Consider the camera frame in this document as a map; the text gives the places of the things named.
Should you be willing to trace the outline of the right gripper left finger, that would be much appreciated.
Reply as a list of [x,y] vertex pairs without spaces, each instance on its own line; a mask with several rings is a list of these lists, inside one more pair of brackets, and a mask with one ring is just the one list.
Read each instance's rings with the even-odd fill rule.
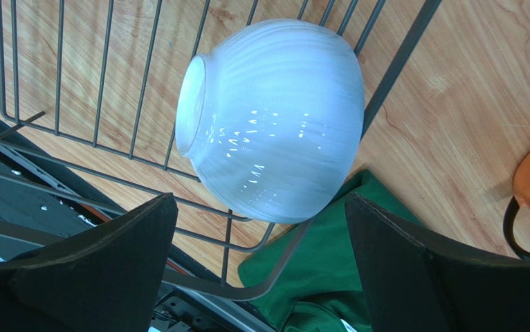
[[0,261],[0,331],[147,331],[177,216],[167,193],[66,239],[0,221],[36,245]]

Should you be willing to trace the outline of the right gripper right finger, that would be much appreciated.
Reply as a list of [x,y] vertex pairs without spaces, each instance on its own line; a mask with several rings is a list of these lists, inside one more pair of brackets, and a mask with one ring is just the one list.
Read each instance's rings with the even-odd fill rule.
[[357,194],[345,214],[374,331],[530,331],[530,260],[452,240]]

